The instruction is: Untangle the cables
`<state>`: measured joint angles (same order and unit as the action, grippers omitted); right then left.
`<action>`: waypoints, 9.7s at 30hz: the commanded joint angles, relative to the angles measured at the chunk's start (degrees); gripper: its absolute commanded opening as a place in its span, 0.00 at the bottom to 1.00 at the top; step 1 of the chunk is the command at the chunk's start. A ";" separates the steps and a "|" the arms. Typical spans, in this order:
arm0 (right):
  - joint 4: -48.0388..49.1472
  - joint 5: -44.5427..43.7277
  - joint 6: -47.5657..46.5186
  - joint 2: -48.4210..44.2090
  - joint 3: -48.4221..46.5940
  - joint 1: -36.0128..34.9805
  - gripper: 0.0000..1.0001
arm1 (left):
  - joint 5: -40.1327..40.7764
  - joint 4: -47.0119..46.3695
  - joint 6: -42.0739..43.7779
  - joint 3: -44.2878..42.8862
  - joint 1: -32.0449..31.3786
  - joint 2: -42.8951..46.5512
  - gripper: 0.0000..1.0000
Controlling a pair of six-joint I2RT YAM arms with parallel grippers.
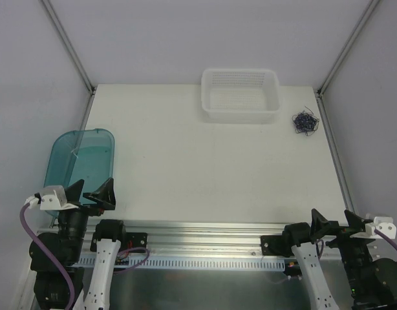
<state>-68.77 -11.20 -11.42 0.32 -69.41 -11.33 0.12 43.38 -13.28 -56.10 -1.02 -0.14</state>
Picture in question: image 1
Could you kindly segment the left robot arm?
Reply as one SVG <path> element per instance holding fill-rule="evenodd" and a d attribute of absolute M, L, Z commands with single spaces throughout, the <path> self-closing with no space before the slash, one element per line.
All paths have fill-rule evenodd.
<path fill-rule="evenodd" d="M 29 248 L 30 268 L 36 272 L 34 294 L 41 309 L 108 309 L 111 281 L 118 252 L 127 244 L 123 221 L 102 220 L 96 226 L 91 252 L 95 257 L 88 291 L 83 290 L 85 271 L 76 267 L 88 219 L 116 207 L 114 180 L 108 178 L 93 192 L 84 192 L 84 180 L 67 188 L 45 187 L 27 198 L 26 207 L 58 212 L 57 232 L 35 234 Z"/>

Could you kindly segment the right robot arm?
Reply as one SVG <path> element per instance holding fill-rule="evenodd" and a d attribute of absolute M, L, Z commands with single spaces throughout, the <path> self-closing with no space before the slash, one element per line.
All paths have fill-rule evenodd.
<path fill-rule="evenodd" d="M 333 236 L 326 242 L 338 249 L 353 298 L 353 309 L 397 309 L 397 261 L 373 259 L 368 245 L 382 239 L 397 250 L 396 226 L 393 218 L 362 218 L 346 210 L 347 225 L 326 219 L 312 209 L 311 223 L 286 225 L 282 248 L 286 256 L 295 256 L 305 281 L 312 309 L 337 309 L 316 251 L 316 241 Z"/>

